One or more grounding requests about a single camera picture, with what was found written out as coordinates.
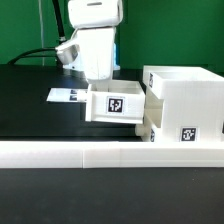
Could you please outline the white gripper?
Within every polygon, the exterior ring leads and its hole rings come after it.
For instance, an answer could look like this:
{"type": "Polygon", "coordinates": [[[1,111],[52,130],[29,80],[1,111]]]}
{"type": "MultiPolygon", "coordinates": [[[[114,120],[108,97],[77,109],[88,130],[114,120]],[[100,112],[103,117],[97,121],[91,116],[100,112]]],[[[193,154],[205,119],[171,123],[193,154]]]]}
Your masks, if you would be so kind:
{"type": "Polygon", "coordinates": [[[89,83],[112,78],[115,31],[113,27],[106,27],[77,32],[83,70],[89,83]]]}

